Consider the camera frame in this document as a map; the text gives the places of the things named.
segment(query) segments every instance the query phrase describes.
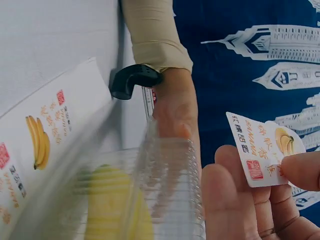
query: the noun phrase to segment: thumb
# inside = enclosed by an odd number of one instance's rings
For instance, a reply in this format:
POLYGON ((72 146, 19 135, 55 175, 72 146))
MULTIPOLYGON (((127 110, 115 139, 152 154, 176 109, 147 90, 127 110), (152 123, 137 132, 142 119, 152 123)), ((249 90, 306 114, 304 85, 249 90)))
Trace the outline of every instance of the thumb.
POLYGON ((281 167, 286 178, 297 187, 320 191, 320 151, 287 156, 281 167))

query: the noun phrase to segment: hand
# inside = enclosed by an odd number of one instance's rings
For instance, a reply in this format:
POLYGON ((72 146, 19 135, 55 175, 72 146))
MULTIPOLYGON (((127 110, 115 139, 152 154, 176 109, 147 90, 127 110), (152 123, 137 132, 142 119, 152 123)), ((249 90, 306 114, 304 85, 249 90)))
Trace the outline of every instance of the hand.
MULTIPOLYGON (((195 87, 188 70, 169 68, 163 72, 164 81, 154 90, 157 97, 153 117, 157 120, 158 131, 161 138, 182 138, 192 140, 195 147, 198 161, 198 172, 201 174, 200 160, 200 140, 198 131, 198 106, 195 87)), ((163 148, 161 163, 166 164, 168 171, 165 178, 169 184, 162 184, 157 202, 158 206, 153 208, 153 216, 161 217, 165 212, 165 207, 169 199, 175 192, 176 183, 179 180, 180 172, 186 170, 188 161, 171 157, 170 151, 163 148)), ((181 157, 184 157, 185 150, 182 148, 181 157)), ((151 169, 153 182, 148 182, 148 186, 155 186, 163 173, 160 167, 154 166, 151 169)))
MULTIPOLYGON (((282 169, 297 187, 320 191, 320 152, 286 157, 282 169)), ((202 171, 207 240, 319 240, 301 217, 289 185, 250 188, 238 151, 223 146, 202 171)))

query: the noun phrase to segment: clear plastic packaging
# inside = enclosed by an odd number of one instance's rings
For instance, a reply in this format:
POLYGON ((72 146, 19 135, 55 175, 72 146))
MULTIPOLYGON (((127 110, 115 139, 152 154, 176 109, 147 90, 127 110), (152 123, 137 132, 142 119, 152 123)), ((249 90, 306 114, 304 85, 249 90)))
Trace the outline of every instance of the clear plastic packaging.
POLYGON ((202 240, 201 193, 190 141, 159 138, 100 153, 60 186, 37 227, 41 240, 202 240))

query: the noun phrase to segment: banana illustration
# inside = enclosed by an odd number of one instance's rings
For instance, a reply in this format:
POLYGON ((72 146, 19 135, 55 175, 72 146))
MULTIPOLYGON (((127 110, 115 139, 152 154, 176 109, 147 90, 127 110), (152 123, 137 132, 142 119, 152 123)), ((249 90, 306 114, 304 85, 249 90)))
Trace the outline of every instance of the banana illustration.
POLYGON ((39 139, 40 139, 40 146, 38 150, 38 158, 35 161, 36 165, 40 165, 45 157, 45 132, 44 132, 44 126, 42 125, 41 121, 39 118, 36 119, 36 124, 37 124, 37 129, 38 129, 38 134, 39 134, 39 139))
POLYGON ((36 120, 32 116, 27 116, 26 124, 28 126, 34 153, 34 169, 43 170, 48 164, 50 155, 50 139, 48 134, 44 131, 41 120, 36 120))
POLYGON ((50 139, 46 132, 43 133, 43 141, 44 141, 44 156, 41 163, 38 163, 35 168, 43 170, 48 164, 49 154, 50 154, 50 139))
POLYGON ((40 142, 37 123, 32 116, 27 116, 25 119, 26 119, 26 124, 29 128, 30 135, 32 138, 34 161, 36 162, 38 160, 38 151, 39 151, 39 142, 40 142))
POLYGON ((275 130, 275 142, 285 157, 295 154, 294 138, 283 128, 279 127, 275 130))

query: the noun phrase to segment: banana label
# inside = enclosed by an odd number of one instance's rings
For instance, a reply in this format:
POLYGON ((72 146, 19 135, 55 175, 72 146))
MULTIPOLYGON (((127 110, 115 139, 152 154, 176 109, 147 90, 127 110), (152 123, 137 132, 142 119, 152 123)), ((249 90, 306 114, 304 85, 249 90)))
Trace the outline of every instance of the banana label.
POLYGON ((249 186, 288 184, 281 162, 284 157, 306 152, 301 138, 273 121, 263 123, 230 112, 226 115, 249 186))

